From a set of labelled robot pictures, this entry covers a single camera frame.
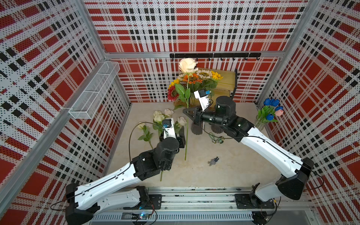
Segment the white rose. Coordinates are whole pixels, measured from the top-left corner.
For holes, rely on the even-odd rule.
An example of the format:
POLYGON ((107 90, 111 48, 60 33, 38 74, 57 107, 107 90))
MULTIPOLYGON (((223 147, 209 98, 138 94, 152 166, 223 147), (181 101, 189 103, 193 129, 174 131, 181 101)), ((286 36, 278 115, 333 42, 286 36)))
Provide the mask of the white rose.
POLYGON ((158 131, 158 135, 160 136, 163 132, 162 121, 165 119, 163 114, 156 114, 153 119, 153 128, 158 131))
POLYGON ((155 111, 153 116, 156 117, 157 115, 163 115, 163 113, 161 111, 155 111))

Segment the pale rose pile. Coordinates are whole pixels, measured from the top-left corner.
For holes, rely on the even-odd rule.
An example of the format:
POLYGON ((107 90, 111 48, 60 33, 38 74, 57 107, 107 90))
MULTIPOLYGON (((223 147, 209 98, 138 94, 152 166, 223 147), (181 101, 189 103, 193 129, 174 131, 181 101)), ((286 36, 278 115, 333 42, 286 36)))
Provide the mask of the pale rose pile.
POLYGON ((187 125, 187 120, 185 119, 185 117, 179 117, 178 120, 177 120, 178 124, 182 127, 186 126, 187 125))

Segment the beige daisy flower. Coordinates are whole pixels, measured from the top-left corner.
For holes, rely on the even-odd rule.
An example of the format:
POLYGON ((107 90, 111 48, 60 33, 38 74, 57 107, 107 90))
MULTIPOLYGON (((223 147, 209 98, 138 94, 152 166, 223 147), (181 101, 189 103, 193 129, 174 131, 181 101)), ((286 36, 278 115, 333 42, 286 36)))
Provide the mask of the beige daisy flower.
POLYGON ((212 72, 209 70, 198 70, 196 74, 201 80, 212 79, 212 72))

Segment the orange flower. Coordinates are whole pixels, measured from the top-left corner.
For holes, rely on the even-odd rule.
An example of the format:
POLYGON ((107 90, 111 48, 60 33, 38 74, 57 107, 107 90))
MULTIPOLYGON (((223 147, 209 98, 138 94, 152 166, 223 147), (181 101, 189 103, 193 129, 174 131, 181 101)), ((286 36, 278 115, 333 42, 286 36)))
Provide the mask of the orange flower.
POLYGON ((188 84, 203 83, 203 80, 196 73, 193 73, 193 74, 187 73, 187 74, 185 74, 185 76, 183 77, 182 80, 183 80, 183 82, 188 83, 188 84))

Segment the pink tulip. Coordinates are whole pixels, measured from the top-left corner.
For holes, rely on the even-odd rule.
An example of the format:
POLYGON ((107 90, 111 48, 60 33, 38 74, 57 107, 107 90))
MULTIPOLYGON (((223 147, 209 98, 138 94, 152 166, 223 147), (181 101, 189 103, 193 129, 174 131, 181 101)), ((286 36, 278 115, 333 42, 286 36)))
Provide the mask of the pink tulip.
POLYGON ((280 117, 283 113, 284 113, 284 111, 282 109, 276 110, 274 113, 274 118, 273 118, 272 122, 277 122, 276 118, 280 117))

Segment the yellow flower back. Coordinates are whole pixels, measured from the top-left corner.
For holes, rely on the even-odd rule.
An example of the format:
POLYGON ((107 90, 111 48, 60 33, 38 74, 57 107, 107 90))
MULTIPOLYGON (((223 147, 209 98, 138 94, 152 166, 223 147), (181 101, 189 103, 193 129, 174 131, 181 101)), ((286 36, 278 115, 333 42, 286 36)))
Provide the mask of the yellow flower back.
POLYGON ((171 82, 168 89, 172 88, 173 86, 175 86, 176 84, 179 84, 179 83, 180 83, 180 81, 178 79, 174 80, 173 82, 171 82))

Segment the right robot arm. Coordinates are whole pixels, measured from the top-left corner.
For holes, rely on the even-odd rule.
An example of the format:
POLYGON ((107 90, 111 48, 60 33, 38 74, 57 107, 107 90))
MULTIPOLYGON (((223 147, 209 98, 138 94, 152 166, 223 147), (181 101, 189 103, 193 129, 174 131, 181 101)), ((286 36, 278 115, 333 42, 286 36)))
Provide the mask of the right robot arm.
POLYGON ((266 137, 253 123, 237 116, 236 104, 230 97, 218 97, 214 110, 193 107, 185 108, 183 113, 196 125, 204 122, 221 127, 232 139, 253 149, 280 171, 278 180, 268 184, 258 183, 253 187, 249 193, 253 202, 261 204, 282 196, 292 200, 300 199, 314 162, 308 157, 301 159, 286 151, 266 137))

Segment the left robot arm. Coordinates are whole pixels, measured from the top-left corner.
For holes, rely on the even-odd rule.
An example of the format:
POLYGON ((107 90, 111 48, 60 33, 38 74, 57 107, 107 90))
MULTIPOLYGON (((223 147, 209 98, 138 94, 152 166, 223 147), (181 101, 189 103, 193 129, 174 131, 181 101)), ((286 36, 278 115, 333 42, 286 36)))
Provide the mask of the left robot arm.
POLYGON ((68 206, 65 219, 69 225, 83 225, 94 215, 116 208, 144 208, 150 198, 144 186, 119 192, 120 189, 169 171, 173 159, 185 147, 184 128, 179 136, 168 136, 153 150, 145 151, 133 158, 121 169, 84 185, 70 183, 65 197, 68 206))

